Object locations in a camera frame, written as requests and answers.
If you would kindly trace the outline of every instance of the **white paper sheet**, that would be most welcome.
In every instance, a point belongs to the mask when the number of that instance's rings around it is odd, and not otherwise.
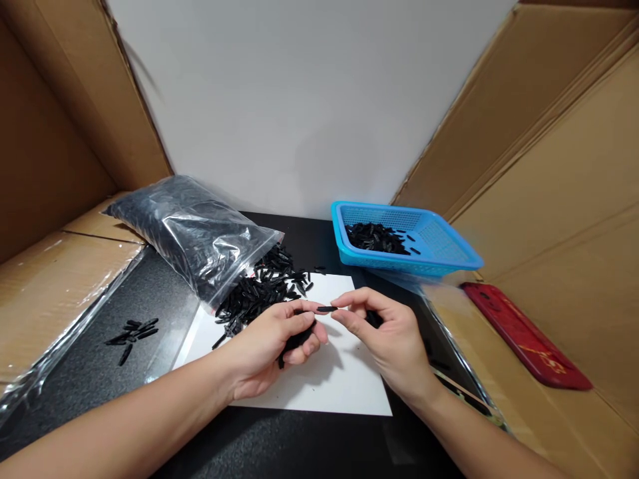
[[[350,276],[311,274],[314,283],[308,299],[324,305],[353,289]],[[328,345],[306,364],[288,369],[262,396],[241,400],[234,406],[345,412],[392,416],[375,362],[366,346],[329,316],[317,316],[328,332]],[[173,369],[211,351],[224,334],[224,326],[199,308]]]

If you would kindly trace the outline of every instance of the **red phone case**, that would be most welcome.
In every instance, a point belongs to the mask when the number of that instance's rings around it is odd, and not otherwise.
[[[479,283],[464,283],[461,288],[540,383],[562,389],[592,389],[588,378],[499,288]]]

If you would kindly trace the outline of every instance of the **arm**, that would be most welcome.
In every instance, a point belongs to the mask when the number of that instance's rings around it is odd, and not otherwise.
[[[223,347],[68,422],[0,464],[0,477],[144,478],[233,400],[262,394],[280,375],[286,340],[305,331],[317,303],[270,307]],[[285,354],[302,364],[327,343],[324,327]]]
[[[430,371],[410,308],[369,288],[346,293],[331,304],[349,307],[332,317],[366,344],[388,385],[433,431],[466,477],[566,477],[445,390]],[[384,320],[379,329],[364,319],[367,309]]]

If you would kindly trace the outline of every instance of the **blue plastic basket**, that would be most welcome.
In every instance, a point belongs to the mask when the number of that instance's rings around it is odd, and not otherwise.
[[[474,271],[484,261],[440,215],[416,208],[368,203],[335,202],[331,207],[339,258],[347,265],[394,269],[421,276],[441,277],[459,269]],[[351,245],[345,225],[381,223],[386,228],[404,230],[415,242],[406,239],[421,255],[398,255],[367,251]]]

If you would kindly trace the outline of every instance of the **table surface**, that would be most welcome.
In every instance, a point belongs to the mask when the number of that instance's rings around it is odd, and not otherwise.
[[[326,266],[413,308],[431,357],[479,395],[421,298],[339,260],[332,223],[246,213],[286,233],[296,268]],[[0,429],[0,460],[80,414],[168,372],[198,306],[187,284],[150,250],[89,327]],[[129,319],[160,318],[160,332],[137,343],[124,367],[121,349],[103,345]],[[392,474],[463,477],[430,430],[387,388],[392,417],[228,407],[155,475],[158,478],[319,477]],[[117,424],[126,434],[126,424]]]

